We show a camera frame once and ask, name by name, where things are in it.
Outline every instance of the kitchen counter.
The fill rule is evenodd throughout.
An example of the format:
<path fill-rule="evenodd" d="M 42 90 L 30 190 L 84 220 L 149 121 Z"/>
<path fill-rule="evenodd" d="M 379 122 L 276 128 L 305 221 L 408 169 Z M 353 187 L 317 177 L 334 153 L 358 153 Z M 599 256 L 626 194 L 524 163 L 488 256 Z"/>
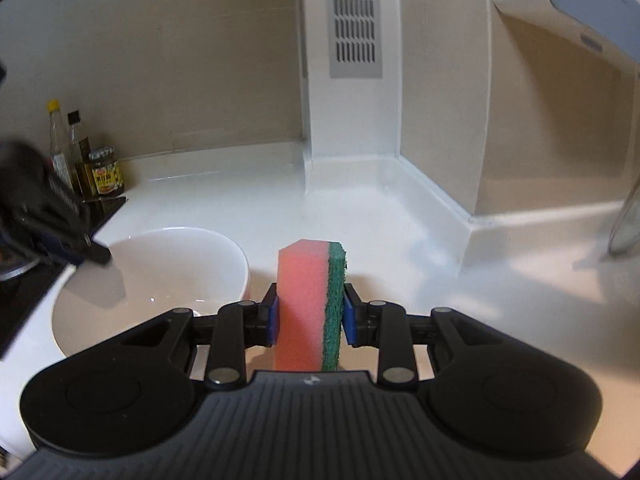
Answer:
<path fill-rule="evenodd" d="M 299 165 L 144 182 L 100 231 L 111 244 L 149 230 L 192 226 L 236 241 L 261 298 L 275 280 L 278 250 L 299 238 L 340 241 L 348 281 L 364 300 L 385 299 L 428 314 L 452 306 L 590 373 L 604 411 L 589 451 L 617 474 L 640 458 L 640 258 L 602 258 L 606 241 L 577 244 L 465 269 L 454 266 L 396 197 L 377 187 L 305 192 Z M 62 359 L 50 330 L 68 268 L 0 362 L 0 446 L 30 452 L 17 412 L 20 391 L 41 368 Z M 420 374 L 431 375 L 424 348 Z M 249 368 L 268 351 L 248 351 Z M 343 348 L 343 368 L 375 369 L 374 349 Z"/>

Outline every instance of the pink sponge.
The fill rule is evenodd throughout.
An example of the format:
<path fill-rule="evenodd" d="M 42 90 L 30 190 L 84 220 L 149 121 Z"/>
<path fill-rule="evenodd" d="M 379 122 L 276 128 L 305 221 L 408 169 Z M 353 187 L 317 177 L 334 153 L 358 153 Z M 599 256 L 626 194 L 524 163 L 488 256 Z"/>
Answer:
<path fill-rule="evenodd" d="M 280 251 L 274 370 L 335 370 L 344 269 L 344 250 L 336 242 L 300 240 Z"/>

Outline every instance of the jar label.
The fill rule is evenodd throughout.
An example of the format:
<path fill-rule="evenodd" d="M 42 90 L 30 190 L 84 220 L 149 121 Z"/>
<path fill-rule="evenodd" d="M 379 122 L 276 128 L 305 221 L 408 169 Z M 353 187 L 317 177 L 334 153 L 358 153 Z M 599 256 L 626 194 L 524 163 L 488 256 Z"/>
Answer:
<path fill-rule="evenodd" d="M 51 162 L 53 164 L 53 170 L 60 177 L 60 180 L 64 182 L 69 189 L 71 189 L 71 175 L 69 173 L 69 168 L 66 165 L 65 155 L 63 155 L 63 153 L 57 153 L 51 157 Z"/>
<path fill-rule="evenodd" d="M 118 163 L 94 168 L 95 187 L 101 195 L 109 194 L 122 186 L 122 177 Z"/>

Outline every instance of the stove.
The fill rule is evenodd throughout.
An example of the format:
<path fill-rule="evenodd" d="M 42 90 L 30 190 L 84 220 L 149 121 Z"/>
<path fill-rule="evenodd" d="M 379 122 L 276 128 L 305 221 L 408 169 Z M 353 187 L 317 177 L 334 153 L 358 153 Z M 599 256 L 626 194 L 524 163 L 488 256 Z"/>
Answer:
<path fill-rule="evenodd" d="M 100 230 L 126 201 L 121 196 L 88 202 L 90 235 Z M 65 266 L 30 262 L 0 247 L 0 274 L 4 276 L 4 280 L 0 281 L 0 360 Z"/>

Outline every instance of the black bottle cap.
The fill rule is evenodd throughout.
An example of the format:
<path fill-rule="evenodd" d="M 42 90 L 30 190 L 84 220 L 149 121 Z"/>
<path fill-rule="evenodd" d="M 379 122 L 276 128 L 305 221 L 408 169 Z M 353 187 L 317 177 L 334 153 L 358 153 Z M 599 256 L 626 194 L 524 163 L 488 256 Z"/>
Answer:
<path fill-rule="evenodd" d="M 80 110 L 76 110 L 75 112 L 67 114 L 66 118 L 69 121 L 69 126 L 78 124 L 80 122 Z"/>

